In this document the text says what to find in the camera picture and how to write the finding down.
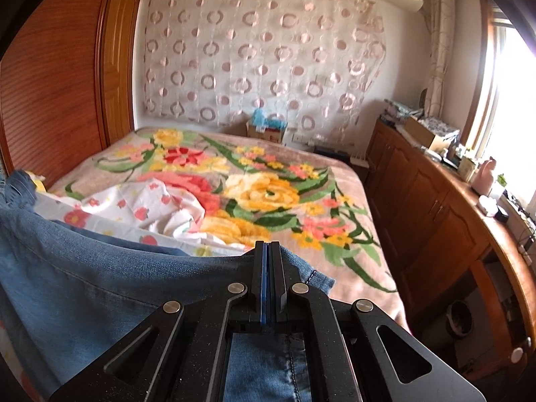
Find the bed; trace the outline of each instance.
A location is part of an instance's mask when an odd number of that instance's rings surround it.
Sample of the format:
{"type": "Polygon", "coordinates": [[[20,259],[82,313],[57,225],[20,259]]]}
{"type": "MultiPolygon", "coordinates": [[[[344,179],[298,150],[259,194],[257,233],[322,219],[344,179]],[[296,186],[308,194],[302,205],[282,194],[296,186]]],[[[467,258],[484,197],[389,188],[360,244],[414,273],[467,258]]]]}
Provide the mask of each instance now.
{"type": "MultiPolygon", "coordinates": [[[[279,241],[336,280],[331,298],[369,298],[407,327],[363,186],[337,160],[257,139],[141,128],[44,195],[36,211],[46,218],[199,257],[279,241]]],[[[0,342],[28,387],[1,325],[0,342]]]]}

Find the curtain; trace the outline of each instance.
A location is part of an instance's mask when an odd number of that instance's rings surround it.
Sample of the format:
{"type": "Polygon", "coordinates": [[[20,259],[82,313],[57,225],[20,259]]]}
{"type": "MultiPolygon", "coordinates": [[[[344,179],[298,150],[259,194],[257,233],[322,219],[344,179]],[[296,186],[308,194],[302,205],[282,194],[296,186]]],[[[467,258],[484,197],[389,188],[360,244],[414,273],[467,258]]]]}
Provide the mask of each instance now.
{"type": "Polygon", "coordinates": [[[351,145],[385,57],[373,0],[148,0],[145,107],[207,127],[257,107],[310,139],[351,145]]]}
{"type": "Polygon", "coordinates": [[[431,71],[424,112],[441,117],[443,83],[449,68],[454,39],[454,0],[431,0],[431,71]]]}

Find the floral blanket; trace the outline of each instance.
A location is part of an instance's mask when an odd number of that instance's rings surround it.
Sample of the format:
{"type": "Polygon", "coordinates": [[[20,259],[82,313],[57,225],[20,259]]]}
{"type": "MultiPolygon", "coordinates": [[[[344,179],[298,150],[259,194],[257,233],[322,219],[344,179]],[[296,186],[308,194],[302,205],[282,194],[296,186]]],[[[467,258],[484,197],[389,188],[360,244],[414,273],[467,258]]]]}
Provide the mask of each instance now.
{"type": "MultiPolygon", "coordinates": [[[[48,191],[82,201],[120,183],[153,179],[199,201],[205,214],[192,232],[239,251],[258,240],[279,241],[336,279],[331,298],[369,298],[407,327],[363,186],[347,165],[257,139],[142,128],[48,191]]],[[[146,207],[137,210],[140,221],[150,215],[146,207]]],[[[202,255],[217,255],[206,248],[202,255]]]]}

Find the black clamp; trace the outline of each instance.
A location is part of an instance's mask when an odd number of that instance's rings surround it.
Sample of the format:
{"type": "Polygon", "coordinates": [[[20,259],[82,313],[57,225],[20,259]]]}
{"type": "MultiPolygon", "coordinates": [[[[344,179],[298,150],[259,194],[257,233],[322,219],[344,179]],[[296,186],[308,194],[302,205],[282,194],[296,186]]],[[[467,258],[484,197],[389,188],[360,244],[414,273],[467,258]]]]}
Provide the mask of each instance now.
{"type": "Polygon", "coordinates": [[[170,300],[50,402],[223,400],[232,334],[302,333],[313,401],[485,402],[482,394],[368,299],[346,304],[299,278],[277,242],[205,300],[170,300]]]}

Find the open cabinet door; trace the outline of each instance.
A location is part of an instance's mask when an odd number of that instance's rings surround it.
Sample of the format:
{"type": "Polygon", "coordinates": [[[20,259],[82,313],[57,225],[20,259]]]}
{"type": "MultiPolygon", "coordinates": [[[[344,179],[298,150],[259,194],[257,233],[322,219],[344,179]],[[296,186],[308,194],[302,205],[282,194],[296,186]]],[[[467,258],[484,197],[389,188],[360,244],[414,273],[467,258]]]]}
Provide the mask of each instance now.
{"type": "Polygon", "coordinates": [[[132,59],[140,0],[109,0],[101,52],[101,95],[106,142],[134,129],[132,59]]]}

